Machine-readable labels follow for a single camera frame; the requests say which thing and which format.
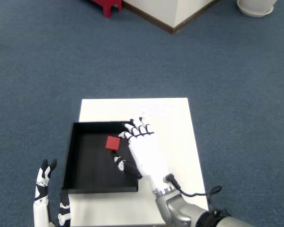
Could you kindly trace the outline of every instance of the black tray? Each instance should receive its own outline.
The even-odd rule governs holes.
[[[136,192],[137,179],[118,169],[105,149],[107,135],[118,136],[128,122],[74,123],[66,160],[62,189],[68,193]],[[126,140],[121,140],[119,154],[135,164]]]

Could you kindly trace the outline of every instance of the red stool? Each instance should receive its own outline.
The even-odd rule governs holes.
[[[93,2],[99,4],[103,7],[103,13],[106,18],[109,18],[111,15],[111,8],[114,5],[118,5],[119,12],[122,10],[122,0],[92,0]]]

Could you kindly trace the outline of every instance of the white wall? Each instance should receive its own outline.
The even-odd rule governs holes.
[[[173,26],[182,23],[213,0],[178,0],[177,13]]]
[[[125,0],[156,19],[174,27],[179,0]]]

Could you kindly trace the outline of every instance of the red cube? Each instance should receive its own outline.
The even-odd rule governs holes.
[[[105,148],[108,150],[118,151],[120,145],[120,138],[114,136],[107,136]]]

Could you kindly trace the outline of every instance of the white tabletop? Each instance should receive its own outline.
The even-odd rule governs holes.
[[[127,121],[147,116],[169,166],[188,193],[204,193],[204,183],[187,98],[83,99],[80,122]],[[204,196],[184,197],[208,209]],[[132,226],[165,224],[149,182],[139,181],[138,192],[71,194],[71,225]]]

